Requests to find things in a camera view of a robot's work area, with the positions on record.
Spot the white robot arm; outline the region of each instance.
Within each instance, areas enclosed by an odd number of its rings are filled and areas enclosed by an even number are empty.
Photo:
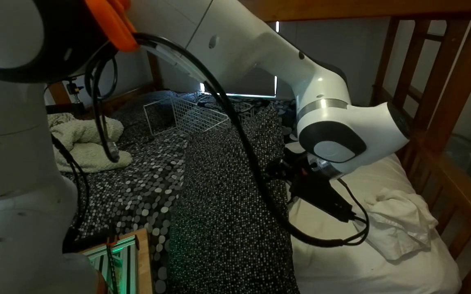
[[[340,75],[299,52],[237,0],[0,0],[0,292],[96,289],[91,267],[60,253],[75,191],[55,171],[41,86],[32,83],[75,73],[106,42],[88,8],[98,1],[129,8],[139,32],[186,47],[224,84],[252,67],[284,80],[296,94],[299,143],[328,178],[407,142],[391,106],[351,106]],[[199,75],[178,53],[158,53]]]

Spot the wooden bed frame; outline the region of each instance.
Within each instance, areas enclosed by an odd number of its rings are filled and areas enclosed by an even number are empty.
[[[418,102],[417,114],[412,117],[415,135],[409,147],[400,151],[400,158],[417,192],[423,194],[430,209],[436,214],[440,233],[453,218],[464,218],[461,225],[456,225],[454,230],[458,231],[453,233],[451,240],[444,240],[453,258],[459,258],[471,241],[471,178],[453,166],[443,156],[443,150],[471,93],[471,0],[240,1],[265,21],[391,18],[373,84],[373,102],[391,99],[399,107],[404,106],[405,98]],[[395,93],[391,96],[382,88],[382,81],[400,19],[413,19],[415,26]],[[443,35],[428,34],[430,19],[444,19],[446,32]],[[420,93],[410,84],[410,80],[425,39],[441,42],[441,45],[427,86]],[[471,292],[471,266],[462,271],[466,274],[461,292]]]

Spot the bed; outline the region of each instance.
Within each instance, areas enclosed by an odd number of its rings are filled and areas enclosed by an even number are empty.
[[[350,184],[355,186],[364,179],[364,169],[368,174],[374,174],[368,171],[373,168],[377,174],[382,174],[382,168],[387,176],[381,176],[371,181],[377,184],[394,184],[397,181],[399,189],[415,191],[423,196],[428,202],[430,210],[436,215],[436,236],[440,235],[443,240],[436,241],[436,251],[433,258],[443,258],[444,263],[436,266],[438,276],[427,276],[430,279],[443,279],[435,284],[436,290],[451,290],[458,289],[459,292],[471,292],[471,261],[466,259],[466,251],[471,248],[471,179],[461,169],[453,166],[448,158],[443,156],[444,145],[449,138],[449,133],[454,127],[454,122],[462,111],[462,106],[471,91],[471,1],[466,0],[240,0],[247,4],[256,16],[265,21],[292,21],[292,19],[328,19],[328,18],[373,18],[373,16],[389,16],[391,24],[386,35],[386,44],[382,50],[382,58],[377,68],[377,78],[374,81],[374,94],[373,102],[379,102],[384,99],[392,99],[399,107],[404,106],[407,98],[415,99],[418,102],[418,109],[415,116],[412,116],[412,122],[415,127],[415,133],[412,142],[397,153],[395,156],[384,158],[382,161],[374,163],[373,166],[364,166],[356,174],[351,174]],[[415,19],[415,31],[412,35],[412,42],[409,45],[405,62],[400,71],[400,78],[397,83],[397,89],[394,94],[389,94],[384,86],[384,75],[391,57],[391,49],[394,42],[394,35],[397,32],[397,24],[400,19]],[[427,34],[428,19],[446,19],[448,29],[444,35]],[[461,39],[467,31],[466,42],[462,45]],[[428,83],[422,93],[418,93],[410,84],[410,78],[413,75],[415,65],[418,62],[420,49],[423,39],[436,39],[441,42],[440,52],[436,55],[433,70],[428,76]],[[170,191],[170,196],[178,196],[180,186],[176,191]],[[130,207],[135,202],[124,202],[124,209]],[[121,223],[129,228],[130,225],[142,225],[140,220],[130,223]],[[322,233],[323,230],[317,230],[314,227],[305,227],[307,230],[314,230],[314,233]],[[157,254],[162,251],[160,243],[152,238],[152,251],[155,249],[158,261],[162,256]],[[317,289],[325,287],[323,284],[317,284],[320,280],[330,282],[330,285],[341,287],[346,280],[338,280],[333,271],[325,271],[314,274],[307,266],[309,261],[305,256],[307,248],[302,248],[301,243],[292,241],[294,246],[294,266],[301,289],[307,292],[317,292]],[[399,285],[410,282],[415,292],[425,292],[430,289],[418,276],[412,280],[402,279],[397,267],[389,269],[391,274],[395,272],[399,277]],[[155,271],[155,277],[165,276],[165,271]],[[384,292],[392,292],[392,287],[382,287]]]

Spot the orange component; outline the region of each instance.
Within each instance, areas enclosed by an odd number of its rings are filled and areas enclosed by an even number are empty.
[[[85,3],[117,50],[130,52],[137,49],[137,40],[132,35],[135,29],[126,18],[129,0],[85,0]]]

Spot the white bed sheet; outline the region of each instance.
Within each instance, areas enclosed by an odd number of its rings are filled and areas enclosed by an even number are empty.
[[[361,202],[381,187],[413,192],[395,155],[361,166],[343,179]],[[337,181],[332,181],[332,186],[350,204],[353,202]],[[338,222],[304,200],[292,205],[289,218],[302,231],[319,238],[343,238],[356,233],[353,223]],[[302,294],[456,292],[461,285],[458,266],[436,231],[431,238],[430,249],[413,253],[399,263],[386,261],[366,241],[359,246],[315,248],[292,238],[299,290]]]

